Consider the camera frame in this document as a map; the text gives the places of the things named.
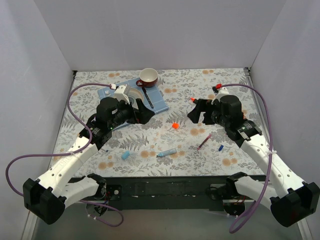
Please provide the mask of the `light blue highlighter cap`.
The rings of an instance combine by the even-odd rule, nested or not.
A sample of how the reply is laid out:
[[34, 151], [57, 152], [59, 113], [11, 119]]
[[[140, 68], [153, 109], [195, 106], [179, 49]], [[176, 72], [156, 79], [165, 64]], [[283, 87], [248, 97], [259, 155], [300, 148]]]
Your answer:
[[125, 152], [121, 155], [121, 158], [122, 158], [123, 160], [125, 160], [125, 159], [127, 159], [129, 156], [130, 156], [130, 151], [127, 150], [127, 151], [125, 151]]

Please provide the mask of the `light blue highlighter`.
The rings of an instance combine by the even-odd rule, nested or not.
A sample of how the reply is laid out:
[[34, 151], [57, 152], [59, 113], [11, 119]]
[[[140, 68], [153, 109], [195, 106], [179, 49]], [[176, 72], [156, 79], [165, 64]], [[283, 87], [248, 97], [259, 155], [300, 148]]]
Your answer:
[[166, 156], [173, 155], [176, 153], [177, 153], [177, 150], [175, 148], [173, 148], [173, 149], [159, 152], [156, 156], [162, 158], [162, 157], [166, 157]]

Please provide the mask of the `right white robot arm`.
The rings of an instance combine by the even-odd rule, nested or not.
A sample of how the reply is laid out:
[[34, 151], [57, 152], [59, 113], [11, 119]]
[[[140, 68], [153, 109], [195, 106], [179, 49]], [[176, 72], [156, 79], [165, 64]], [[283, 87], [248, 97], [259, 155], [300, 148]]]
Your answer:
[[316, 183], [306, 183], [270, 150], [265, 136], [251, 120], [244, 118], [242, 104], [235, 95], [218, 99], [199, 99], [188, 118], [194, 123], [204, 116], [205, 125], [222, 126], [227, 136], [248, 154], [265, 173], [265, 182], [259, 183], [243, 172], [227, 179], [226, 192], [232, 199], [241, 195], [253, 199], [253, 206], [245, 212], [250, 217], [258, 205], [268, 208], [284, 227], [312, 215], [318, 205], [320, 188]]

